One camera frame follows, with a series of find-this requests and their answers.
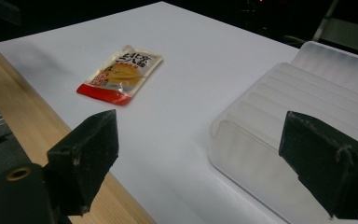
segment snack package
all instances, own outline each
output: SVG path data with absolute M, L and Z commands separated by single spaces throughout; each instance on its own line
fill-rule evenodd
M 115 105 L 125 105 L 161 61 L 159 54 L 126 46 L 83 82 L 76 92 Z

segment white plastic tray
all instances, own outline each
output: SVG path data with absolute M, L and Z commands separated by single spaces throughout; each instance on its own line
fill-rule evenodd
M 274 66 L 213 122 L 212 164 L 286 222 L 358 223 L 329 218 L 278 155 L 288 110 L 358 140 L 358 57 L 309 42 Z

